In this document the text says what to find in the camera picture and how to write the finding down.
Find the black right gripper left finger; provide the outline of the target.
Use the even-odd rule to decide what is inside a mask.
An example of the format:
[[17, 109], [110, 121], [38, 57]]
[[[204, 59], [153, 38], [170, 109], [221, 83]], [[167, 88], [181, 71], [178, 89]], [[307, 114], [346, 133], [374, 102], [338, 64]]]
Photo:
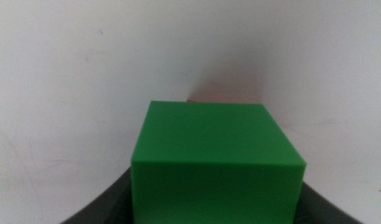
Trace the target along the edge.
[[95, 200], [62, 223], [133, 224], [131, 168]]

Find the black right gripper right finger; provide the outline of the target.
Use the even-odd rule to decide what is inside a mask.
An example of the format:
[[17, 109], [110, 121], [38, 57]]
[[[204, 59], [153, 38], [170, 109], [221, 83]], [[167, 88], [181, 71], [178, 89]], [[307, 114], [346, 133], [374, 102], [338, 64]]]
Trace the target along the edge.
[[362, 224], [303, 182], [295, 224]]

